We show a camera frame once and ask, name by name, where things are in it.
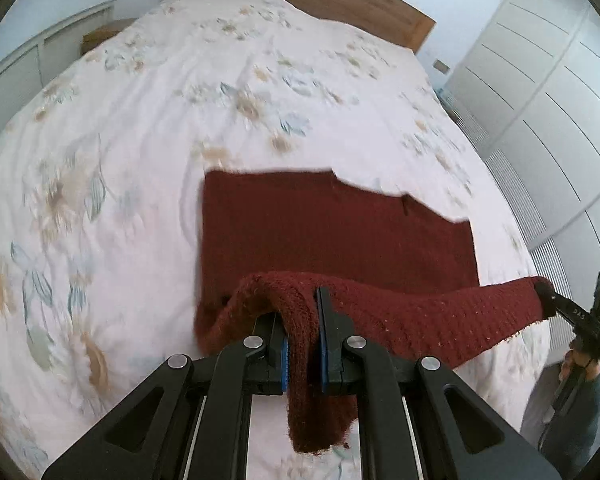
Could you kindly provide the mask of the person right hand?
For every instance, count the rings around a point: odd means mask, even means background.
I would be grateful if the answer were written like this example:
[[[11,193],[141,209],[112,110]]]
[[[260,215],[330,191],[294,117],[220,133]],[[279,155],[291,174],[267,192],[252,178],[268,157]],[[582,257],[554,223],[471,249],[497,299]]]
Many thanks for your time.
[[[600,376],[600,361],[594,360],[589,354],[572,347],[564,356],[558,380],[564,382],[577,366],[584,369],[584,380],[586,382],[592,382],[592,380]]]

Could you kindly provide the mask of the person grey forearm sleeve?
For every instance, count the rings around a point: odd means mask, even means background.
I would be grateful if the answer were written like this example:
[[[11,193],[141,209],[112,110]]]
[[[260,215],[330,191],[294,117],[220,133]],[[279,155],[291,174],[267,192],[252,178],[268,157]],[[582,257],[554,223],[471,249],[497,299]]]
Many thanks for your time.
[[[563,479],[573,479],[590,459],[599,422],[600,374],[582,385],[571,411],[555,415],[541,439],[541,454]]]

